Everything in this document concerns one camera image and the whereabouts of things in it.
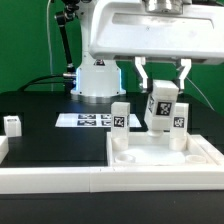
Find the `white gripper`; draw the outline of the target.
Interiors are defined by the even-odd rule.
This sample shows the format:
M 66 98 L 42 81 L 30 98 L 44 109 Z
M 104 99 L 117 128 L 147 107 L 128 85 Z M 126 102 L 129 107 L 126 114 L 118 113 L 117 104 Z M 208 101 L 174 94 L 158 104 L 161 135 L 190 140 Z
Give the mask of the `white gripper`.
M 149 13 L 143 0 L 99 0 L 92 17 L 89 52 L 105 60 L 135 57 L 142 92 L 148 89 L 146 58 L 179 59 L 176 85 L 182 93 L 192 62 L 224 62 L 224 7 L 185 5 L 183 12 L 175 15 Z

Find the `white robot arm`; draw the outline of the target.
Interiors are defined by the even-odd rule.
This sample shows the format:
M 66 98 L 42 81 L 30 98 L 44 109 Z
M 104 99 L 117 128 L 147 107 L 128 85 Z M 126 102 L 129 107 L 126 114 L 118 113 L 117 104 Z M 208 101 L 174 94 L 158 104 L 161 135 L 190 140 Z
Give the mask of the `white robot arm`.
M 123 94 L 118 60 L 135 63 L 150 91 L 146 62 L 174 63 L 184 79 L 193 63 L 224 63 L 224 6 L 193 0 L 90 0 L 79 3 L 82 63 L 74 94 L 91 101 Z

